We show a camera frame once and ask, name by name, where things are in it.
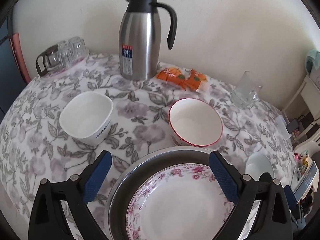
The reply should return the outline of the smartphone on stand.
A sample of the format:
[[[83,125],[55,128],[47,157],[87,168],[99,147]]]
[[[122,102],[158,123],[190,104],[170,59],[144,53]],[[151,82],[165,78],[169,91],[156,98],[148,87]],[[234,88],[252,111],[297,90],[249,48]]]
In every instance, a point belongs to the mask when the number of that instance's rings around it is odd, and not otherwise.
[[[299,202],[301,199],[304,199],[312,187],[317,191],[318,181],[319,169],[315,161],[312,161],[311,165],[305,171],[297,186],[294,188],[293,193],[296,200]]]

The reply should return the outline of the white shelf unit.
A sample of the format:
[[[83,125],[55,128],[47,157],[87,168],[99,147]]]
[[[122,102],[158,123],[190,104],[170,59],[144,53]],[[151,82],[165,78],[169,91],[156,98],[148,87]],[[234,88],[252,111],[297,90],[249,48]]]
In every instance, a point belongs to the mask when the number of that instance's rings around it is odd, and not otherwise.
[[[311,114],[311,122],[303,126],[299,124],[299,132],[292,132],[292,140],[299,144],[307,139],[307,133],[316,126],[319,126],[319,88],[306,75],[302,84],[295,92],[293,97],[281,110],[281,113],[288,124],[293,119],[301,120],[309,113]]]

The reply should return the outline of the orange snack packet left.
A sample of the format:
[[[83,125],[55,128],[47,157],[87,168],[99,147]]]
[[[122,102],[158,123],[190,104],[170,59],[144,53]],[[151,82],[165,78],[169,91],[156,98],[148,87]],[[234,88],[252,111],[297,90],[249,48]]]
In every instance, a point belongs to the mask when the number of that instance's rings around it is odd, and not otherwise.
[[[161,70],[156,78],[186,90],[188,88],[186,80],[188,73],[178,67],[166,67]]]

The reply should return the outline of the white square bowl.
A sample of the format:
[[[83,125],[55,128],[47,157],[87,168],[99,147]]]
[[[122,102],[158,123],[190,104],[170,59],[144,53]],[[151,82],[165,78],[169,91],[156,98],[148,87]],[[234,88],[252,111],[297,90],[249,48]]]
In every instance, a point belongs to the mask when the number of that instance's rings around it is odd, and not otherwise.
[[[63,109],[59,123],[64,132],[86,145],[97,146],[111,129],[112,100],[97,92],[83,92]]]

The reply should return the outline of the red rimmed white bowl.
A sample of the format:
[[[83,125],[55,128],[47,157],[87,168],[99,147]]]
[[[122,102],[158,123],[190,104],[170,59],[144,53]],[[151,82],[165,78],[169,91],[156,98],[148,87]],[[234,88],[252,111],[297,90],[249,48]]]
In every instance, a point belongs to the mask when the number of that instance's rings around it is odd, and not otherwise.
[[[223,123],[217,111],[199,99],[176,101],[169,109],[171,139],[177,146],[208,147],[223,134]]]

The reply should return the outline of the floral pink rimmed plate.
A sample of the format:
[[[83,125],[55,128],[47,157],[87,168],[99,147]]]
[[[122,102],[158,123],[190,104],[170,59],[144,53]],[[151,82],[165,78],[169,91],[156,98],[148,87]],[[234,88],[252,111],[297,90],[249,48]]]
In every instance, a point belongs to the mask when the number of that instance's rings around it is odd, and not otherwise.
[[[213,239],[234,204],[207,165],[167,167],[142,183],[126,212],[129,239]]]

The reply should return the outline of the black power adapter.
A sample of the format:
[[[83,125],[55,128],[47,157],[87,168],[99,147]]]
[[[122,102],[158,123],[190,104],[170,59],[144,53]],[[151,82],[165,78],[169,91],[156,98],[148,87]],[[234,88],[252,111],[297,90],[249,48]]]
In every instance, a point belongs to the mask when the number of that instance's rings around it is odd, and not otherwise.
[[[286,129],[288,133],[293,133],[295,130],[299,130],[299,122],[297,119],[293,119],[286,125]]]

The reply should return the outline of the orange snack packet right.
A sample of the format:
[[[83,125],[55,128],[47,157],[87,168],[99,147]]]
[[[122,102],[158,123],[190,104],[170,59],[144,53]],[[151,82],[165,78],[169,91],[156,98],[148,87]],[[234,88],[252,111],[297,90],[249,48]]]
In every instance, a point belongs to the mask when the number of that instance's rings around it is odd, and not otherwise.
[[[209,89],[209,83],[207,76],[194,69],[190,71],[189,77],[185,81],[185,85],[198,93],[207,92]]]

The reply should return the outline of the orange snack packet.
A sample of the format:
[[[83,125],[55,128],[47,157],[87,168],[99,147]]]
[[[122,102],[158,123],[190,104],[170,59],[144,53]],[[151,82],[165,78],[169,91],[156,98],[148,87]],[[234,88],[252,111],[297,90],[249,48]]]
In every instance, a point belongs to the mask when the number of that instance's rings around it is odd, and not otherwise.
[[[189,77],[185,81],[185,85],[198,93],[207,92],[209,89],[209,83],[207,76],[194,69],[190,71]]]
[[[188,88],[186,80],[188,73],[178,67],[166,67],[161,70],[156,78],[186,90]]]

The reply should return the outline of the small white bowl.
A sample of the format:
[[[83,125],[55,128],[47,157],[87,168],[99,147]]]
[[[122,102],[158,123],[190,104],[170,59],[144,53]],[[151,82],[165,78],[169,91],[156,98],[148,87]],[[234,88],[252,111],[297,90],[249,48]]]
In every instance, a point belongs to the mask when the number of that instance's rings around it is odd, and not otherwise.
[[[274,178],[273,166],[266,155],[261,152],[251,154],[246,162],[245,174],[258,181],[263,173],[269,173]]]

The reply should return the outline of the round metal tray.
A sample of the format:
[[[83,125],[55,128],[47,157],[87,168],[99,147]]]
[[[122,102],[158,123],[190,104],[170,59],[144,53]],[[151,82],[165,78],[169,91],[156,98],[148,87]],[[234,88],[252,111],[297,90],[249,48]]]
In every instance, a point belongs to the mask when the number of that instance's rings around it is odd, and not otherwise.
[[[165,148],[146,155],[132,164],[111,190],[106,211],[105,231],[109,239],[129,239],[126,233],[126,212],[135,192],[144,181],[170,166],[196,163],[209,166],[210,150],[189,146]]]

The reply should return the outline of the upturned glass cup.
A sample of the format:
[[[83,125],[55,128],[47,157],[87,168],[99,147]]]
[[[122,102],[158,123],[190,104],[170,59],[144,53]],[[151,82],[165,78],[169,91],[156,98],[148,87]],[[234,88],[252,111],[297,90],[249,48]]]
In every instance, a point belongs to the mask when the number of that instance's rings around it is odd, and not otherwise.
[[[59,64],[61,68],[68,68],[73,63],[73,53],[71,48],[64,47],[58,49],[58,58],[59,58]]]
[[[72,37],[67,41],[67,43],[71,48],[75,59],[85,55],[87,48],[83,38],[79,36]]]
[[[66,40],[57,42],[56,45],[57,45],[57,47],[58,47],[57,51],[63,51],[63,50],[65,50],[65,49],[68,49],[68,48],[69,48],[68,43],[67,43]]]

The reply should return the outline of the floral grey tablecloth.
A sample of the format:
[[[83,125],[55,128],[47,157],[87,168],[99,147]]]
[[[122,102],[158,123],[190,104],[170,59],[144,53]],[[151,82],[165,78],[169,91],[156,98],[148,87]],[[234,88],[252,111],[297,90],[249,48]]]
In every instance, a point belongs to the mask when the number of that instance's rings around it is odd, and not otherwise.
[[[89,209],[104,225],[108,193],[118,177],[143,156],[171,147],[168,112],[183,98],[205,101],[221,116],[223,134],[213,145],[239,171],[248,157],[263,152],[283,185],[292,181],[293,148],[277,125],[280,111],[258,101],[250,109],[232,104],[233,87],[209,78],[204,93],[191,92],[151,79],[130,81],[119,72],[112,54],[90,55],[63,74],[34,78],[14,99],[1,122],[1,182],[17,210],[19,223],[28,226],[32,205],[42,178],[64,181],[81,172],[102,150],[109,150],[114,166]],[[114,102],[111,129],[98,146],[72,138],[60,126],[65,106],[80,93],[95,91]]]

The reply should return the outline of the stainless steel thermos jug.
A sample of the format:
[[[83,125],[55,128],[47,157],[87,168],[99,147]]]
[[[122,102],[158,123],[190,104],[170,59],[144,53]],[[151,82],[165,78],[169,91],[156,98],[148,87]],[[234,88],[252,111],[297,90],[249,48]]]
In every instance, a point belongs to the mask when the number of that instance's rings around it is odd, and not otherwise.
[[[120,73],[128,80],[148,80],[157,73],[161,45],[158,8],[165,9],[170,16],[168,49],[174,46],[177,14],[171,6],[157,0],[126,1],[128,5],[119,29]]]

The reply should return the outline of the white power strip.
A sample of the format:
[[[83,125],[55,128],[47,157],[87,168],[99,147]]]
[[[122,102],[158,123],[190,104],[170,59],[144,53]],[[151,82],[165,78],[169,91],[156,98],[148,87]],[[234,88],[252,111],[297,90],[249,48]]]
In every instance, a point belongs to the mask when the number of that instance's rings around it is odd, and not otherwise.
[[[283,138],[285,140],[289,140],[291,138],[291,134],[288,132],[286,128],[286,121],[281,114],[276,117],[276,123],[278,125],[278,129],[280,130],[280,133],[283,136]]]

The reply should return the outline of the clear glass mug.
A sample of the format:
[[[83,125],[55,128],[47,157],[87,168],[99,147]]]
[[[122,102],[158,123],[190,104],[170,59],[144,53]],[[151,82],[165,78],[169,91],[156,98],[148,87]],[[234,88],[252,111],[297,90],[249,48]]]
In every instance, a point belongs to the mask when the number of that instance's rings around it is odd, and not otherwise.
[[[240,109],[250,109],[259,100],[263,84],[252,72],[245,71],[231,92],[231,101]]]

